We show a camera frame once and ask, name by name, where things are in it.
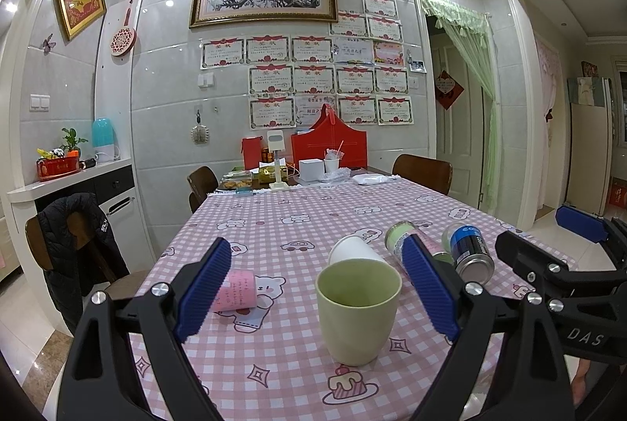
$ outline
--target certificate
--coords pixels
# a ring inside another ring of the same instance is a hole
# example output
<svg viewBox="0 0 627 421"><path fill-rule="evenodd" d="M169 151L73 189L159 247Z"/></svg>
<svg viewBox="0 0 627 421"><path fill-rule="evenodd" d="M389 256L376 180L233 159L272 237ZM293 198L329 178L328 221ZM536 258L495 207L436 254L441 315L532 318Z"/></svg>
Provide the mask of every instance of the certificate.
<svg viewBox="0 0 627 421"><path fill-rule="evenodd" d="M250 129L296 127L294 97L250 99Z"/></svg>
<svg viewBox="0 0 627 421"><path fill-rule="evenodd" d="M246 63L289 62L290 38L284 35L264 35L246 39Z"/></svg>
<svg viewBox="0 0 627 421"><path fill-rule="evenodd" d="M368 34L373 39L402 43L402 26L396 19L368 16Z"/></svg>
<svg viewBox="0 0 627 421"><path fill-rule="evenodd" d="M355 11L338 11L337 23L329 23L329 35L368 37L366 16Z"/></svg>
<svg viewBox="0 0 627 421"><path fill-rule="evenodd" d="M203 43L201 69L244 63L244 39L218 39Z"/></svg>
<svg viewBox="0 0 627 421"><path fill-rule="evenodd" d="M337 101L334 95L297 95L296 101L296 125L312 126L321 115L322 105L329 104L337 112Z"/></svg>
<svg viewBox="0 0 627 421"><path fill-rule="evenodd" d="M378 95L377 117L379 125L414 123L410 97L385 97Z"/></svg>
<svg viewBox="0 0 627 421"><path fill-rule="evenodd" d="M374 61L391 65L405 65L402 55L402 44L374 41Z"/></svg>
<svg viewBox="0 0 627 421"><path fill-rule="evenodd" d="M333 62L331 39L313 36L292 38L292 60L294 62Z"/></svg>
<svg viewBox="0 0 627 421"><path fill-rule="evenodd" d="M375 98L372 96L338 97L337 105L344 123L377 123Z"/></svg>
<svg viewBox="0 0 627 421"><path fill-rule="evenodd" d="M369 15L398 19L396 0L364 0L364 11Z"/></svg>
<svg viewBox="0 0 627 421"><path fill-rule="evenodd" d="M374 92L374 71L365 65L338 66L335 69L337 93Z"/></svg>
<svg viewBox="0 0 627 421"><path fill-rule="evenodd" d="M292 93L294 92L292 66L269 64L251 67L248 70L248 88L250 95Z"/></svg>
<svg viewBox="0 0 627 421"><path fill-rule="evenodd" d="M296 93L335 93L335 73L332 65L294 66Z"/></svg>
<svg viewBox="0 0 627 421"><path fill-rule="evenodd" d="M409 93L407 69L404 67L377 67L374 71L374 91Z"/></svg>
<svg viewBox="0 0 627 421"><path fill-rule="evenodd" d="M372 41L357 37L334 37L333 53L338 63L374 63Z"/></svg>

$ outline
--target white paper cup with straw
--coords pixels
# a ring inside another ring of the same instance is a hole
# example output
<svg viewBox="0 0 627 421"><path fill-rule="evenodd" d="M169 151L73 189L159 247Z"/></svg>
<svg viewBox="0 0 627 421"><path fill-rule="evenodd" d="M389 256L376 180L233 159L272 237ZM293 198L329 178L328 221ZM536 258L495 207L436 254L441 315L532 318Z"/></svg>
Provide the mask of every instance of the white paper cup with straw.
<svg viewBox="0 0 627 421"><path fill-rule="evenodd" d="M328 254L328 264L331 265L349 258L369 258L387 263L362 238L356 235L347 235L335 243Z"/></svg>

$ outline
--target lace curtain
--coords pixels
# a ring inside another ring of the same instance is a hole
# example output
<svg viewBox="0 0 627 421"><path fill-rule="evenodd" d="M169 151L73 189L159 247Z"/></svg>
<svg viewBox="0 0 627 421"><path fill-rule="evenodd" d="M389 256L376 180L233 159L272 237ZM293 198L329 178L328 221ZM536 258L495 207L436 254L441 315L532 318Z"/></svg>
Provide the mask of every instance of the lace curtain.
<svg viewBox="0 0 627 421"><path fill-rule="evenodd" d="M497 118L498 105L494 102L494 74L488 49L490 26L484 15L449 0L420 0L420 4L427 16L438 18L436 26L444 29L492 101L484 192L485 207L492 214L498 198L500 165L497 163L500 162L498 158L501 150L501 129L500 120Z"/></svg>

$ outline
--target pink checkered tablecloth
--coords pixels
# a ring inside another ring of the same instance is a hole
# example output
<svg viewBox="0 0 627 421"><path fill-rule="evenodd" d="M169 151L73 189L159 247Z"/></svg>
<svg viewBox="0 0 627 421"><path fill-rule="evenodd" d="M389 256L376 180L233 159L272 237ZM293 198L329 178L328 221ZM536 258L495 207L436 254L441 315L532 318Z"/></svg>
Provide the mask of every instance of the pink checkered tablecloth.
<svg viewBox="0 0 627 421"><path fill-rule="evenodd" d="M210 196L155 264L139 293L171 281L186 263L200 260L216 237L231 243L234 269L257 276L258 304L251 310L209 313L199 334L184 345L189 362L225 420L402 420L413 413L446 358L449 344L436 332L407 275L386 250L384 236L410 220L435 240L456 221L479 227L495 261L487 289L522 298L531 289L494 251L510 225L419 186L396 180L378 186L345 183L239 198ZM403 275L396 322L388 345L368 365L340 368L319 329L315 278L341 237L365 239ZM527 238L561 260L559 252ZM139 336L132 346L137 371L153 413L167 408ZM500 348L493 336L480 383L490 381ZM332 389L352 386L336 399Z"/></svg>

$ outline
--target white door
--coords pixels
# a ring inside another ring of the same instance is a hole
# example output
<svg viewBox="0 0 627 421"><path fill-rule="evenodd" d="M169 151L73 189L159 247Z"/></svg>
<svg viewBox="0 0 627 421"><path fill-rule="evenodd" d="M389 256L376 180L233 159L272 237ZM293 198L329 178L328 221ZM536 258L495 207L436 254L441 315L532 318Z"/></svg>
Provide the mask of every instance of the white door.
<svg viewBox="0 0 627 421"><path fill-rule="evenodd" d="M436 102L437 159L453 166L448 195L478 208L484 163L483 90L448 35L429 40L434 77L446 70L464 88L449 109Z"/></svg>

